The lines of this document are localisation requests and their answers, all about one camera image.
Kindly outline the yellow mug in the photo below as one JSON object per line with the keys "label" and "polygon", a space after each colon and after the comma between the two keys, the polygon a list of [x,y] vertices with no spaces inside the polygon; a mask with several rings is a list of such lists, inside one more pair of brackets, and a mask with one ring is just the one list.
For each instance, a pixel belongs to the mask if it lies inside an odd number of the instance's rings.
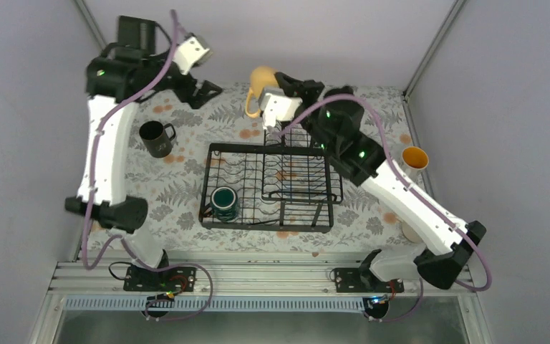
{"label": "yellow mug", "polygon": [[246,96],[246,103],[245,103],[245,114],[250,118],[257,118],[260,116],[260,110],[257,110],[254,113],[250,112],[250,101],[251,98],[255,97],[256,99],[259,98],[261,95],[263,89],[265,87],[278,87],[278,82],[276,80],[275,74],[277,71],[268,66],[258,66],[256,67],[250,74],[250,85],[249,85],[249,91]]}

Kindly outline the black mug white rim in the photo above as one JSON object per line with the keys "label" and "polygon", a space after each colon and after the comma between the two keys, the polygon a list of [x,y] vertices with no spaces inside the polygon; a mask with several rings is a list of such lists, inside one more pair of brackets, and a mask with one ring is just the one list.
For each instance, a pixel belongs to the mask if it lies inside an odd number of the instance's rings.
{"label": "black mug white rim", "polygon": [[162,124],[159,121],[151,120],[140,126],[139,135],[152,157],[164,158],[173,149],[176,131],[171,123]]}

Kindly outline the black wire dish rack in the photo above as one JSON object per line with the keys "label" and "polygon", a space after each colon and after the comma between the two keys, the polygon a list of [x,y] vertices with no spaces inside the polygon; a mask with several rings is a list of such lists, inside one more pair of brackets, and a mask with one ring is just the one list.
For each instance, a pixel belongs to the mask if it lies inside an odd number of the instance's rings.
{"label": "black wire dish rack", "polygon": [[[230,186],[238,217],[229,223],[201,214],[211,193]],[[299,125],[263,143],[212,143],[208,149],[198,220],[206,229],[327,233],[344,199],[342,177]]]}

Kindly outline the white mug orange interior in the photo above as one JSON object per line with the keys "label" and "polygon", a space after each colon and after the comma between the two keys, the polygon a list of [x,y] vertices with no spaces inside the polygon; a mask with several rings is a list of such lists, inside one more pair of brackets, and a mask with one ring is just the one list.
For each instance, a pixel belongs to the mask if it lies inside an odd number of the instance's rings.
{"label": "white mug orange interior", "polygon": [[420,173],[428,167],[429,162],[429,156],[422,148],[410,146],[401,153],[400,167],[408,178],[416,181]]}

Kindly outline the beige cream mug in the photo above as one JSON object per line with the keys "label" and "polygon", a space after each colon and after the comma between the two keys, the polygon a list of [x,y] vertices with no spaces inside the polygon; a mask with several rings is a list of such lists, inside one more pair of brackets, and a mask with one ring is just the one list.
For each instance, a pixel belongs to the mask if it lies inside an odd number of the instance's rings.
{"label": "beige cream mug", "polygon": [[401,230],[403,236],[412,243],[421,244],[423,240],[420,238],[418,233],[406,222],[401,223]]}

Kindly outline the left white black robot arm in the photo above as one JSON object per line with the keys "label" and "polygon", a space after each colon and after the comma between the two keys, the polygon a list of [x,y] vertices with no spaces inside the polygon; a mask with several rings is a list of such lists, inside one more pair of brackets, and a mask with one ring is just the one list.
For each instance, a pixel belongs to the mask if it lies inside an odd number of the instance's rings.
{"label": "left white black robot arm", "polygon": [[88,64],[85,168],[77,193],[64,203],[68,212],[84,218],[80,249],[85,269],[97,266],[88,260],[87,248],[90,229],[98,223],[111,231],[111,240],[121,243],[132,265],[143,270],[142,280],[152,290],[165,288],[171,272],[164,248],[143,228],[148,202],[127,193],[125,167],[132,123],[138,106],[163,90],[171,90],[193,109],[222,91],[218,85],[199,82],[191,75],[213,51],[204,38],[182,28],[175,11],[171,16],[168,51],[155,51],[159,23],[120,16],[116,41]]}

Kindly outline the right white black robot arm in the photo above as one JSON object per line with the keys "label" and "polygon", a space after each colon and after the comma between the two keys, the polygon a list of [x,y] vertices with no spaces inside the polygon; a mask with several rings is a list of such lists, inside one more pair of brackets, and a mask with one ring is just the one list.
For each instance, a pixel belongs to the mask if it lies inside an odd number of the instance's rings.
{"label": "right white black robot arm", "polygon": [[274,94],[261,96],[264,116],[286,123],[282,133],[302,126],[341,177],[376,197],[421,239],[419,246],[373,251],[360,267],[361,286],[376,292],[397,279],[422,279],[441,290],[458,284],[468,260],[479,254],[484,225],[447,211],[402,170],[385,138],[374,140],[361,131],[364,114],[378,128],[382,119],[350,86],[326,90],[320,82],[283,72],[274,78]]}

